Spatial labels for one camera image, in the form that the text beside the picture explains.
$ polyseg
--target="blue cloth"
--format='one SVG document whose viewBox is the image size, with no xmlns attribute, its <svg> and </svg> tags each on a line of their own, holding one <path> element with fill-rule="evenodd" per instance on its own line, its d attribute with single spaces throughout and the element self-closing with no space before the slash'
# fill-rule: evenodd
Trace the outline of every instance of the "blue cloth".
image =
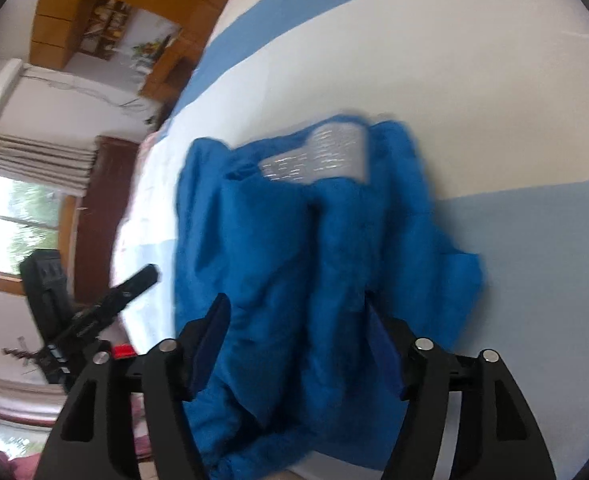
<svg viewBox="0 0 589 480">
<path fill-rule="evenodd" d="M 434 224 L 405 127 L 328 121 L 367 127 L 368 184 L 262 176 L 261 160 L 302 146 L 321 123 L 235 150 L 198 139 L 180 175 L 177 332 L 218 292 L 232 302 L 212 378 L 186 404 L 214 479 L 262 478 L 312 449 L 383 468 L 404 403 L 370 355 L 364 291 L 448 348 L 481 288 L 478 257 Z"/>
</svg>

